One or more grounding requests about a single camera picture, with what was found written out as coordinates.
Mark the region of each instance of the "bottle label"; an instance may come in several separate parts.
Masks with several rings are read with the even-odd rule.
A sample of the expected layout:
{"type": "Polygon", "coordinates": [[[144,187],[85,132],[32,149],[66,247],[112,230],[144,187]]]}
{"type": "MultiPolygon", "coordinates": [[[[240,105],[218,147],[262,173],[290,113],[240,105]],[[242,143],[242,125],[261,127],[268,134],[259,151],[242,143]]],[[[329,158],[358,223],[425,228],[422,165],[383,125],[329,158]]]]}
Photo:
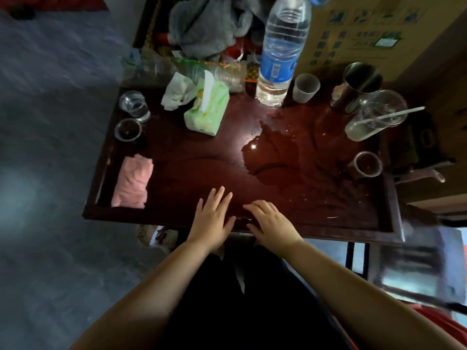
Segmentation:
{"type": "Polygon", "coordinates": [[[297,62],[298,57],[289,61],[278,61],[263,52],[260,65],[261,75],[272,83],[287,82],[292,78],[297,62]]]}

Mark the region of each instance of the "gray cloth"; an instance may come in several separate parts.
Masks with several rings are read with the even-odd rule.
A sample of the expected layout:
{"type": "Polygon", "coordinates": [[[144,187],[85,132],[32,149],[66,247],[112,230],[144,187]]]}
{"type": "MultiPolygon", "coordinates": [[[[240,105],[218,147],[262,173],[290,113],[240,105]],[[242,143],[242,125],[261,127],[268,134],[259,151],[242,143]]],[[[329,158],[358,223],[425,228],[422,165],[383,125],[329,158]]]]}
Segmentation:
{"type": "Polygon", "coordinates": [[[263,0],[188,0],[177,3],[169,17],[169,43],[190,59],[211,60],[250,29],[253,14],[267,21],[263,0]]]}

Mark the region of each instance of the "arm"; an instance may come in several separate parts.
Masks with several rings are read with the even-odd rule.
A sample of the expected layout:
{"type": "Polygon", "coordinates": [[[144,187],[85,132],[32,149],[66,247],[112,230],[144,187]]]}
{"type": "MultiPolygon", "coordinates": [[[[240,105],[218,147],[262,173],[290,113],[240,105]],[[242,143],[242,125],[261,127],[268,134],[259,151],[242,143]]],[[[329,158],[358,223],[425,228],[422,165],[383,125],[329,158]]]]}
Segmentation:
{"type": "Polygon", "coordinates": [[[224,226],[232,198],[222,202],[224,187],[211,190],[203,208],[200,199],[187,241],[123,299],[87,329],[72,350],[154,348],[206,256],[220,247],[232,230],[235,217],[224,226]]]}
{"type": "Polygon", "coordinates": [[[244,205],[261,229],[248,225],[271,252],[284,258],[316,290],[339,321],[371,349],[465,349],[444,330],[301,238],[266,201],[244,205]]]}

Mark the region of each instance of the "dark red table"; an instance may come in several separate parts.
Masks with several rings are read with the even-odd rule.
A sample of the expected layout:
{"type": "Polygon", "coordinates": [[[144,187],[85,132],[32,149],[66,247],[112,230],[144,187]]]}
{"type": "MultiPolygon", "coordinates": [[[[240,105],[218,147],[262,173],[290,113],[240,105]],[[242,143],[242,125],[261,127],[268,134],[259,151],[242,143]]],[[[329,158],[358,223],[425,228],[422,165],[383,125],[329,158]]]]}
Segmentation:
{"type": "Polygon", "coordinates": [[[228,215],[234,230],[245,231],[253,218],[242,205],[273,202],[303,236],[361,242],[403,242],[392,178],[353,182],[345,166],[361,150],[379,152],[387,162],[384,138],[356,143],[344,127],[350,117],[328,105],[327,88],[306,105],[287,98],[280,109],[260,105],[254,86],[232,94],[216,137],[185,127],[184,106],[165,111],[164,90],[141,89],[151,119],[143,123],[144,140],[123,143],[114,127],[127,117],[114,110],[83,212],[87,219],[189,227],[200,197],[224,185],[233,192],[228,215]],[[154,161],[143,210],[111,208],[118,172],[125,156],[139,153],[154,161]]]}

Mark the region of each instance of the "leg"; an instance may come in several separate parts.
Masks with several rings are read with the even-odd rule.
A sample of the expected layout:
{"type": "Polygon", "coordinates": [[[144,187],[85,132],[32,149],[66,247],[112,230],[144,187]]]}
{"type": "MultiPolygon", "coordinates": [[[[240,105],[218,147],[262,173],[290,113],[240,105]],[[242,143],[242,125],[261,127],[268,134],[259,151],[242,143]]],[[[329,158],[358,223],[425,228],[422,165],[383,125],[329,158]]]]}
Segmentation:
{"type": "Polygon", "coordinates": [[[234,268],[210,254],[201,265],[167,325],[162,348],[215,341],[231,343],[243,315],[243,294],[234,268]]]}
{"type": "Polygon", "coordinates": [[[347,348],[331,313],[287,268],[262,246],[254,247],[245,270],[245,296],[254,321],[255,342],[347,348]]]}

